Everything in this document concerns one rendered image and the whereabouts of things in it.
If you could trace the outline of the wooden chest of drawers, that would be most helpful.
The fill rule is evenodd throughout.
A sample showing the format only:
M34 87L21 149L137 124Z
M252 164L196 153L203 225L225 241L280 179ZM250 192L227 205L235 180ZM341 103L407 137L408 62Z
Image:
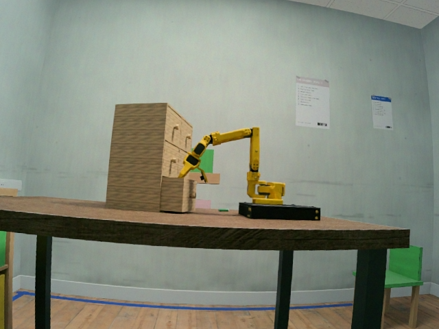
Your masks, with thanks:
M167 212L160 210L167 109L193 126L168 103L115 104L112 126L106 208ZM180 135L181 135L180 126Z

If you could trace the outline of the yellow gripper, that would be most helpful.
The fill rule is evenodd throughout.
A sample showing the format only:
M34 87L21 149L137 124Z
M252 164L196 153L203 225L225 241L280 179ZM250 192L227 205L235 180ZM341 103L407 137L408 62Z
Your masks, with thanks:
M188 174L188 172L190 172L190 170L194 170L197 168L201 171L201 174L202 174L202 176L200 176L200 179L204 180L206 178L204 170L199 168L201 160L195 154L192 154L190 152L187 152L187 153L188 153L188 155L185 156L185 159L183 161L184 167L183 167L182 171L180 172L178 178L184 178L186 176L186 174ZM204 181L208 182L207 178Z

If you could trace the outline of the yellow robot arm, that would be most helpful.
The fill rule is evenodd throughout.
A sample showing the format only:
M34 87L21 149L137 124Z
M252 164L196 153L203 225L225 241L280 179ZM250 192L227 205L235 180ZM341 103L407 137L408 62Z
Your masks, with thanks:
M240 137L241 136L241 137ZM259 156L260 156L260 127L252 127L252 129L244 128L241 130L235 130L232 132L227 132L220 134L219 132L213 132L211 135L206 135L203 139L198 142L192 151L199 158L202 157L206 148L209 144L221 145L221 143L226 143L230 141L236 141L243 138L250 138L250 161L249 161L249 172L247 172L247 195L252 198L252 204L268 204L268 205L283 205L283 200L281 199L283 193L282 183L259 181ZM206 146L207 145L207 146ZM255 193L255 186L257 187L257 192ZM265 198L267 199L260 199ZM270 200L278 199L278 200Z

